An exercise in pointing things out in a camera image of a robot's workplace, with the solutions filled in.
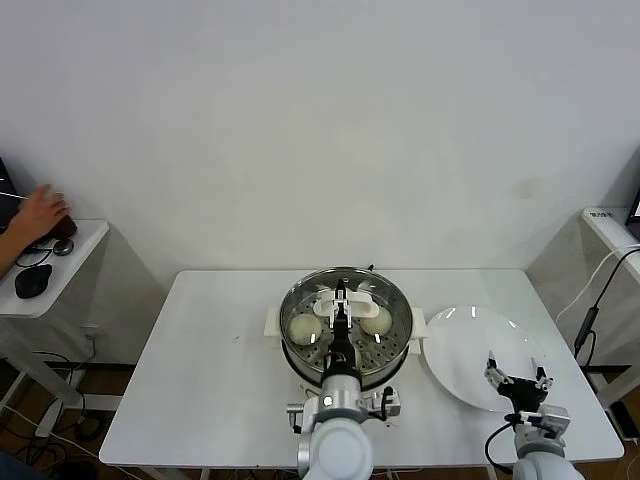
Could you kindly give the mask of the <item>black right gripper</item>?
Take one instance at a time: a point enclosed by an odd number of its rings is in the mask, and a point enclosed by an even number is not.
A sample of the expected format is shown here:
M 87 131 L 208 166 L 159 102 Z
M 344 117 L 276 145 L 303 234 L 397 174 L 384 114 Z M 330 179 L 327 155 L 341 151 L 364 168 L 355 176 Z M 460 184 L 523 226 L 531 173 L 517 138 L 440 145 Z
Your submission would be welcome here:
M 484 376 L 492 388 L 502 397 L 507 398 L 514 413 L 521 411 L 537 412 L 552 386 L 552 378 L 546 373 L 544 365 L 538 358 L 531 358 L 535 381 L 509 377 L 497 364 L 492 350 L 488 353 Z

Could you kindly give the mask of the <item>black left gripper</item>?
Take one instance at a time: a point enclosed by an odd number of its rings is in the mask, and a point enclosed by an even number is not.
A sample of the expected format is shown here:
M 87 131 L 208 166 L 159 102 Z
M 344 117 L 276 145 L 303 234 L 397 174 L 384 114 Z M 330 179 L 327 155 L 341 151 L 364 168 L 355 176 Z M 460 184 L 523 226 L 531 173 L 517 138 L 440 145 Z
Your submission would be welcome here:
M 334 290 L 333 307 L 329 317 L 333 328 L 333 340 L 324 356 L 325 373 L 358 373 L 355 348 L 349 337 L 348 326 L 352 325 L 352 312 L 348 302 L 347 288 L 339 279 Z

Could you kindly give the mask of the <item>person bare hand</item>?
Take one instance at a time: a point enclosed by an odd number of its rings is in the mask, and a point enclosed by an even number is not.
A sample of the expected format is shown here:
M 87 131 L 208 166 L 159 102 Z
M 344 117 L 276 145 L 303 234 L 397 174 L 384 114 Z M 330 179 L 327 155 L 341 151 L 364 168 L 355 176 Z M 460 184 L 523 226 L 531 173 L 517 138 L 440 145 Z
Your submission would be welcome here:
M 29 245 L 49 233 L 68 213 L 65 196 L 50 185 L 41 185 L 22 202 L 10 230 Z

